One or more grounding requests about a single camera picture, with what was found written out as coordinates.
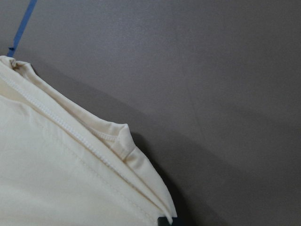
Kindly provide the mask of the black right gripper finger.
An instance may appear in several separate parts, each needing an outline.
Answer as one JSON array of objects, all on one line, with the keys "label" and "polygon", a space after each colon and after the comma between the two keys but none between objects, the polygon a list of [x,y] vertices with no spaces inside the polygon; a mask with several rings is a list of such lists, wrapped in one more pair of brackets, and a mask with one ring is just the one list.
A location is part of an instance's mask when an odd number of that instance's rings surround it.
[{"label": "black right gripper finger", "polygon": [[167,217],[158,217],[158,226],[170,226]]}]

